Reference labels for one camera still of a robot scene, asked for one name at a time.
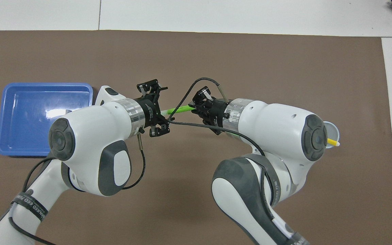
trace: black cable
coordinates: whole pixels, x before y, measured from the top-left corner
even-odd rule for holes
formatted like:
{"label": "black cable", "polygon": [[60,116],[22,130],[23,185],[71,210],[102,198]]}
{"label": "black cable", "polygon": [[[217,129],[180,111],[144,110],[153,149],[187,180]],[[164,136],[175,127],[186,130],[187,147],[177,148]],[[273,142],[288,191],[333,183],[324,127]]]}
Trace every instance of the black cable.
{"label": "black cable", "polygon": [[39,167],[40,164],[45,163],[45,162],[47,162],[47,161],[49,161],[49,160],[54,160],[54,159],[56,159],[56,158],[55,158],[55,157],[47,157],[47,158],[44,158],[42,161],[39,161],[39,163],[37,163],[36,166],[34,166],[34,167],[30,170],[30,172],[28,173],[27,179],[25,180],[25,182],[24,182],[24,184],[23,184],[22,192],[27,191],[28,181],[30,181],[31,174],[33,174],[34,170],[36,170],[36,168]]}
{"label": "black cable", "polygon": [[185,99],[187,98],[187,96],[190,94],[190,92],[191,92],[191,90],[193,89],[194,85],[196,85],[196,83],[198,83],[199,81],[202,81],[202,80],[207,80],[207,81],[213,82],[216,86],[219,86],[219,85],[220,85],[218,82],[216,82],[216,80],[211,79],[211,78],[200,78],[200,79],[196,79],[196,81],[193,82],[193,84],[192,84],[192,85],[190,86],[190,88],[188,89],[187,93],[185,93],[184,97],[181,99],[181,102],[179,102],[179,104],[175,107],[175,109],[173,110],[173,112],[172,112],[172,113],[170,114],[170,116],[168,117],[168,119],[167,119],[168,122],[169,122],[170,124],[178,124],[178,125],[195,126],[195,127],[201,127],[201,128],[209,128],[209,129],[212,129],[212,130],[221,130],[221,131],[224,131],[224,132],[230,132],[230,133],[236,134],[236,135],[238,135],[238,136],[243,137],[244,139],[246,139],[247,141],[249,141],[252,145],[254,145],[255,148],[260,152],[260,154],[261,154],[262,156],[266,156],[266,155],[264,154],[264,152],[263,152],[263,149],[261,149],[261,147],[258,146],[257,143],[255,143],[255,141],[253,141],[251,138],[247,137],[246,135],[244,135],[244,134],[242,134],[242,133],[239,133],[239,132],[236,132],[236,131],[234,131],[234,130],[229,130],[229,129],[225,129],[225,128],[217,127],[217,126],[212,126],[212,125],[192,124],[192,123],[189,123],[189,122],[172,121],[172,116],[173,116],[173,114],[176,112],[176,110],[178,110],[178,108],[182,105],[182,103],[184,102],[184,100],[185,100]]}
{"label": "black cable", "polygon": [[36,240],[38,242],[41,242],[41,243],[47,244],[47,245],[56,245],[55,243],[48,242],[47,240],[41,239],[40,237],[34,236],[33,234],[29,233],[28,231],[25,231],[24,229],[22,229],[21,227],[16,225],[16,223],[14,223],[13,217],[8,217],[8,221],[10,222],[10,225],[13,226],[13,228],[15,230],[17,230],[18,232],[28,236],[31,239],[34,239],[34,240]]}
{"label": "black cable", "polygon": [[[187,126],[208,128],[208,129],[213,129],[213,130],[221,130],[221,131],[223,131],[223,132],[229,132],[229,133],[236,134],[236,135],[238,135],[238,136],[240,136],[240,137],[246,139],[247,141],[249,141],[253,146],[255,146],[255,148],[260,152],[260,154],[261,154],[262,156],[265,157],[266,155],[264,154],[263,149],[261,149],[261,147],[260,147],[257,143],[255,143],[255,141],[253,141],[251,138],[247,137],[246,135],[244,135],[244,134],[242,134],[242,133],[240,133],[240,132],[236,132],[236,131],[234,131],[234,130],[229,130],[229,129],[225,129],[225,128],[218,127],[218,126],[212,126],[212,125],[193,124],[193,123],[190,123],[190,122],[172,121],[172,116],[175,114],[176,110],[178,110],[178,108],[182,105],[182,103],[184,102],[184,100],[185,100],[185,99],[187,98],[187,96],[190,94],[190,92],[191,92],[191,90],[193,89],[194,85],[196,85],[196,83],[198,83],[199,81],[202,81],[202,80],[207,80],[207,81],[213,82],[216,86],[219,86],[219,85],[220,85],[220,84],[219,84],[218,82],[216,82],[214,79],[210,79],[210,78],[199,78],[199,79],[196,79],[196,81],[194,81],[193,84],[192,84],[192,85],[190,86],[190,88],[188,89],[187,93],[185,93],[185,96],[181,99],[181,101],[179,102],[179,104],[175,107],[175,109],[173,110],[173,112],[172,112],[172,113],[170,114],[170,116],[168,117],[167,120],[169,121],[169,123],[170,123],[170,124],[177,124],[177,125],[187,125]],[[266,212],[267,216],[269,216],[270,219],[274,219],[273,214],[270,212],[270,210],[269,210],[269,208],[268,208],[268,205],[269,205],[269,204],[268,204],[268,202],[267,202],[267,200],[266,200],[266,195],[265,195],[265,191],[264,191],[264,177],[266,177],[267,180],[270,179],[270,178],[269,178],[269,175],[268,175],[268,172],[267,172],[266,168],[265,168],[262,164],[257,163],[257,162],[255,162],[255,163],[256,163],[258,166],[261,167],[261,175],[260,175],[260,178],[261,178],[260,189],[261,189],[261,191],[260,191],[260,195],[261,195],[261,198],[262,198],[262,201],[263,201],[263,206],[266,207],[266,208],[265,208],[265,212]]]}
{"label": "black cable", "polygon": [[[25,180],[25,182],[24,182],[24,184],[23,184],[22,192],[26,192],[26,191],[27,191],[28,181],[30,180],[31,175],[33,174],[34,170],[36,170],[36,168],[39,167],[42,163],[45,163],[45,162],[50,161],[50,160],[53,160],[53,159],[56,159],[56,158],[55,158],[55,157],[47,157],[47,158],[44,158],[42,161],[39,161],[39,163],[37,163],[37,164],[30,170],[30,172],[28,173],[28,176],[27,176],[27,178],[26,178],[26,180]],[[47,245],[56,245],[56,244],[54,244],[54,243],[52,243],[52,242],[48,242],[47,240],[41,239],[40,237],[37,237],[37,236],[35,236],[35,235],[29,233],[28,231],[25,231],[24,229],[22,229],[21,227],[19,227],[18,225],[16,225],[16,223],[15,223],[14,220],[13,220],[13,217],[11,217],[11,216],[8,217],[8,220],[9,220],[10,225],[11,225],[15,230],[17,230],[18,232],[24,234],[25,236],[28,236],[29,238],[34,239],[34,240],[36,240],[36,241],[38,241],[38,242],[41,242],[41,243],[43,243],[43,244],[47,244]]]}
{"label": "black cable", "polygon": [[140,174],[140,177],[138,178],[138,180],[137,180],[134,184],[132,184],[132,185],[130,185],[130,186],[125,186],[124,188],[122,188],[122,190],[126,190],[126,189],[132,188],[132,187],[134,187],[135,185],[137,185],[137,184],[140,182],[140,180],[142,179],[143,175],[145,174],[145,169],[146,169],[145,154],[143,153],[143,150],[142,150],[142,149],[140,150],[140,152],[142,153],[142,157],[143,157],[143,170],[142,170],[142,174]]}

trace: brown table surface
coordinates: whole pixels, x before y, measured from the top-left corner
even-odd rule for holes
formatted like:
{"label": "brown table surface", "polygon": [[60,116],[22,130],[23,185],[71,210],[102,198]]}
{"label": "brown table surface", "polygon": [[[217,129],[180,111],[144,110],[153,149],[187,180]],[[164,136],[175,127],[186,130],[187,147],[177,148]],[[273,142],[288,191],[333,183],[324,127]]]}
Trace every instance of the brown table surface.
{"label": "brown table surface", "polygon": [[[311,244],[392,244],[392,133],[381,41],[321,37],[147,31],[0,31],[0,100],[11,82],[87,82],[137,98],[158,79],[162,110],[199,77],[230,98],[310,110],[335,123],[341,147],[328,150],[304,188],[278,214]],[[208,85],[201,82],[197,89]],[[178,121],[201,121],[182,113]],[[39,226],[57,244],[252,244],[212,199],[218,163],[249,153],[210,130],[171,126],[143,137],[146,175],[113,197],[65,192]],[[128,140],[134,174],[141,170]],[[0,216],[38,159],[0,155]]]}

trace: blue tray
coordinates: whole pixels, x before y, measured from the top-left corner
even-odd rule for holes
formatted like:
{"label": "blue tray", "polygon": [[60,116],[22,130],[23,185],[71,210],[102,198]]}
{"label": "blue tray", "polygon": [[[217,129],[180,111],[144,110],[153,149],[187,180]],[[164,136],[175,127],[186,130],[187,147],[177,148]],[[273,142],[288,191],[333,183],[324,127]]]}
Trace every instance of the blue tray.
{"label": "blue tray", "polygon": [[69,111],[92,105],[87,83],[11,83],[0,110],[0,154],[48,155],[51,124]]}

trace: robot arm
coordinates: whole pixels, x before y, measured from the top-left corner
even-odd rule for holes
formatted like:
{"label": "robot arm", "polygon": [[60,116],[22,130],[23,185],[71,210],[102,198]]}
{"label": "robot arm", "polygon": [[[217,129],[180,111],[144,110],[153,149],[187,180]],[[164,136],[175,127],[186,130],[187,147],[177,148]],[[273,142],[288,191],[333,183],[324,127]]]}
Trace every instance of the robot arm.
{"label": "robot arm", "polygon": [[151,137],[169,132],[158,105],[159,92],[167,88],[157,80],[137,88],[143,96],[128,99],[103,86],[96,105],[70,112],[52,124],[50,155],[56,160],[45,164],[0,219],[0,245],[34,244],[28,236],[34,237],[54,202],[68,189],[111,196],[124,188],[131,174],[125,140],[143,133],[145,127],[151,127]]}
{"label": "robot arm", "polygon": [[[313,163],[326,149],[328,134],[315,114],[284,104],[250,99],[216,99],[207,87],[189,104],[203,123],[239,132],[251,138],[263,155],[246,139],[253,153],[222,161],[216,169],[212,193],[219,208],[255,244],[306,245],[277,214],[274,207],[305,184]],[[221,129],[212,129],[216,134]]]}

